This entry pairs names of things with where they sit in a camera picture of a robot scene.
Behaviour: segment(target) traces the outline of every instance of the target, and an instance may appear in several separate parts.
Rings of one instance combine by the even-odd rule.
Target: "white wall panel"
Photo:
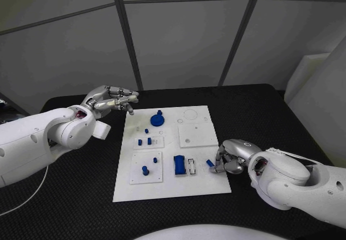
[[[114,3],[112,0],[0,0],[0,31]]]
[[[260,0],[223,85],[284,90],[304,55],[332,52],[346,35],[346,3]]]
[[[30,114],[100,85],[137,90],[115,6],[0,36],[0,93]]]
[[[247,4],[125,4],[144,90],[218,85]]]

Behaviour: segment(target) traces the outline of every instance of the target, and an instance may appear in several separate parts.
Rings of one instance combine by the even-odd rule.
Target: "black table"
[[[52,98],[46,112],[79,104],[84,95]],[[218,141],[242,139],[332,165],[275,89],[267,84],[149,90],[134,109],[208,105]],[[91,138],[49,166],[43,186],[29,203],[0,217],[0,239],[134,239],[192,224],[248,227],[288,239],[337,239],[346,230],[301,210],[281,211],[260,198],[248,173],[228,174],[232,193],[112,203],[125,112],[101,119],[107,140]],[[0,188],[0,212],[33,194],[45,169]]]

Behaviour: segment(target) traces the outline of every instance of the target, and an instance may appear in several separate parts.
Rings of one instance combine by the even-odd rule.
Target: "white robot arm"
[[[290,156],[311,161],[304,166]],[[211,172],[239,174],[248,167],[251,186],[262,200],[277,209],[298,208],[314,218],[346,229],[346,169],[252,143],[223,141]]]
[[[128,102],[138,93],[101,86],[81,105],[58,108],[0,125],[0,188],[43,169],[71,150],[79,149],[91,136],[105,139],[111,126],[98,121],[111,110],[134,114]]]

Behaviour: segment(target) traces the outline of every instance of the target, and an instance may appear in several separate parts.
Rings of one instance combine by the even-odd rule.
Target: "black textured mat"
[[[84,95],[56,97],[43,112],[79,104]],[[330,165],[307,130],[274,88],[267,84],[149,90],[134,109],[208,105],[218,141],[242,139]],[[125,112],[101,120],[111,125],[105,141],[91,138],[49,166],[43,186],[29,203],[0,217],[0,239],[128,240],[174,226],[225,224],[284,238],[337,239],[345,229],[301,210],[281,211],[260,198],[248,173],[228,174],[232,193],[112,203]],[[45,169],[0,188],[0,213],[33,194]]]

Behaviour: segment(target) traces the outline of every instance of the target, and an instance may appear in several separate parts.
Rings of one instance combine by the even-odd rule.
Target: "white cable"
[[[303,156],[300,156],[300,155],[296,155],[296,154],[293,154],[293,153],[290,153],[290,152],[287,152],[287,151],[281,151],[280,149],[275,149],[274,147],[271,147],[271,148],[267,150],[267,152],[278,152],[278,153],[283,153],[283,154],[285,154],[285,155],[288,155],[288,156],[291,156],[291,157],[294,157],[294,158],[297,158],[297,159],[304,159],[304,160],[307,160],[307,161],[310,161],[310,162],[313,162],[313,163],[316,163],[316,164],[323,165],[323,163],[320,163],[319,161],[314,161],[314,160],[311,160],[311,159],[309,159],[309,158],[306,158],[306,157],[303,157]]]
[[[40,190],[42,184],[43,184],[43,182],[45,182],[45,179],[46,179],[46,176],[48,176],[48,171],[49,171],[49,166],[46,166],[45,176],[43,176],[40,185],[38,186],[38,189],[36,189],[35,193],[32,194],[32,196],[27,198],[27,200],[26,200],[17,207],[14,207],[12,210],[3,212],[3,213],[0,214],[0,217],[1,217],[3,215],[9,214],[9,213],[10,213],[12,211],[14,211],[16,209],[19,209],[19,208],[29,202],[29,200],[33,198],[33,196],[35,196],[35,194],[38,193],[38,191]]]

